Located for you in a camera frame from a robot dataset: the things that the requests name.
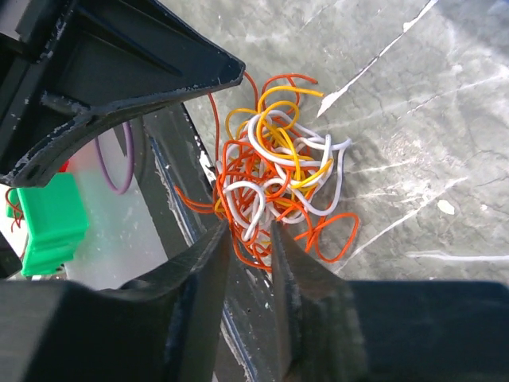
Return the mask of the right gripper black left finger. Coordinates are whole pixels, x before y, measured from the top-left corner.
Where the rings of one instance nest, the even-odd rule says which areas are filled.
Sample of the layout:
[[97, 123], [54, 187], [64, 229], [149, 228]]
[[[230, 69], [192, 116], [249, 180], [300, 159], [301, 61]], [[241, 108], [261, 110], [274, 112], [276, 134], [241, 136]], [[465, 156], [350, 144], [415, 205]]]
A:
[[1, 284], [4, 381], [146, 381], [163, 302], [137, 278], [117, 289], [71, 281]]

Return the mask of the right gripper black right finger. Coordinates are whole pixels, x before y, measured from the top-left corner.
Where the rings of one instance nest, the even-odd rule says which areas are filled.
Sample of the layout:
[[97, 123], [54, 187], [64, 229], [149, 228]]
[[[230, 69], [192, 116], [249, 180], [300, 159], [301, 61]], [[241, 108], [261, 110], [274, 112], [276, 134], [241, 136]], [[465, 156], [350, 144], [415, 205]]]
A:
[[345, 280], [271, 225], [283, 381], [505, 381], [508, 289]]

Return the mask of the green plastic block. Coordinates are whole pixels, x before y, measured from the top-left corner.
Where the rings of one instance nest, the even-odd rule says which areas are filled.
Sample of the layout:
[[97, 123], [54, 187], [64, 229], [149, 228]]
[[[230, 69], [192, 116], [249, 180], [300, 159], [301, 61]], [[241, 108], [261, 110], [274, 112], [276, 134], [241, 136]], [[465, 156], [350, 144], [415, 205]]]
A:
[[27, 227], [24, 276], [54, 275], [73, 260], [89, 223], [72, 173], [59, 172], [42, 188], [6, 192], [7, 216]]

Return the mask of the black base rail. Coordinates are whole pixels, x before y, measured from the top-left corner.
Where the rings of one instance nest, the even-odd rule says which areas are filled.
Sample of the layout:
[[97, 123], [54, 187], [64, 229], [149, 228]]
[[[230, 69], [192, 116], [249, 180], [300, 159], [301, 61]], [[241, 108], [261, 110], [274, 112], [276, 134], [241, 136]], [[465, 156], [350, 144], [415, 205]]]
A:
[[157, 317], [155, 366], [146, 381], [211, 381], [220, 342], [223, 300], [231, 262], [231, 233], [215, 224], [188, 249], [137, 278], [150, 297], [164, 303]]

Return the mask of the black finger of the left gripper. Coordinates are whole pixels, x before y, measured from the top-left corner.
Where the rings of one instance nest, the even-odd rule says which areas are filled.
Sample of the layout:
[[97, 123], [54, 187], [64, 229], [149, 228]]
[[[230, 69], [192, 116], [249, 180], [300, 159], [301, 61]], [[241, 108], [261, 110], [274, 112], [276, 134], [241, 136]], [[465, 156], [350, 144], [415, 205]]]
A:
[[1, 182], [43, 187], [103, 132], [245, 68], [159, 1], [4, 1]]

